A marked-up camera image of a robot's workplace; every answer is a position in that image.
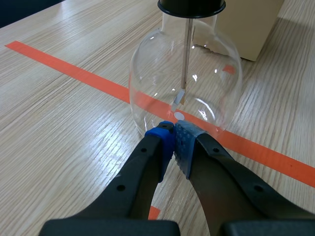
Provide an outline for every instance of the clear glass vessel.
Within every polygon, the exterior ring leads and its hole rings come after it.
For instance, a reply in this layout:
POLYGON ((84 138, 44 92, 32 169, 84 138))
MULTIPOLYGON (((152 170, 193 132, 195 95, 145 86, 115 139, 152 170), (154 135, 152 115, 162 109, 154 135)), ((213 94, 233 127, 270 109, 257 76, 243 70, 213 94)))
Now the clear glass vessel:
POLYGON ((217 136, 231 122, 242 69, 234 45, 216 32, 216 16, 186 19, 163 13, 131 60, 129 95, 140 133, 162 120, 192 121, 217 136))

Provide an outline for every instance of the screw hole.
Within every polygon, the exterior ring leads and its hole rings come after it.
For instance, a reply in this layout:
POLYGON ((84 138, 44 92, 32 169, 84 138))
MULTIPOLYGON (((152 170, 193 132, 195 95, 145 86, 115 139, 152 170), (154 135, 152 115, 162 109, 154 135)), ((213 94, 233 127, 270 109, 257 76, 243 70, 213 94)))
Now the screw hole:
POLYGON ((255 185, 254 186, 254 189, 257 191, 257 192, 263 192, 264 191, 264 189, 262 188, 262 187, 260 187, 259 185, 255 185))
POLYGON ((117 186, 117 190, 120 192, 124 191, 125 189, 126 189, 126 187, 124 185, 118 185, 117 186))

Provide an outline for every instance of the black lid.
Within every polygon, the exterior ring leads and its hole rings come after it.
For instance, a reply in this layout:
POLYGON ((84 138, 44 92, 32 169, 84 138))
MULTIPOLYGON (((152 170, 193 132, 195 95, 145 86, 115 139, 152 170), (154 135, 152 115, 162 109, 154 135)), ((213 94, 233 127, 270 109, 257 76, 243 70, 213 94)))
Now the black lid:
POLYGON ((214 16, 225 9, 224 0, 159 0, 157 5, 166 14, 182 18, 214 16))

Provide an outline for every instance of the wooden table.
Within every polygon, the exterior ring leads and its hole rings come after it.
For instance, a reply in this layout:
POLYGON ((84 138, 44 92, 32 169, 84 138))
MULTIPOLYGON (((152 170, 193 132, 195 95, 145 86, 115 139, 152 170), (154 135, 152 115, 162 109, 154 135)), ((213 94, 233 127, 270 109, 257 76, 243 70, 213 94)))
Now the wooden table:
MULTIPOLYGON (((128 86, 136 45, 161 24, 156 0, 67 0, 0 29, 0 231, 35 235, 89 205, 140 140, 129 104, 5 47, 18 40, 128 86)), ((315 1, 286 0, 257 62, 244 60, 229 131, 315 167, 315 1)), ((314 188, 231 151, 315 212, 314 188)), ((208 235, 174 161, 152 205, 182 235, 208 235)))

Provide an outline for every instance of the metal rod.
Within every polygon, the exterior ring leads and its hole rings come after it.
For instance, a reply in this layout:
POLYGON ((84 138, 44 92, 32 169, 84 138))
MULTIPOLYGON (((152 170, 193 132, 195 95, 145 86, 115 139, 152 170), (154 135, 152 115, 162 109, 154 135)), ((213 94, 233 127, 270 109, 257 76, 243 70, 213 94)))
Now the metal rod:
MULTIPOLYGON (((182 67, 182 81, 181 81, 181 89, 184 89, 185 92, 186 92, 186 84, 187 84, 187 73, 188 73, 191 33, 192 33, 192 19, 186 19, 185 40, 184 40, 184 56, 183 56, 183 67, 182 67)), ((184 100, 185 100, 185 94, 181 99, 181 104, 184 104, 184 100)))

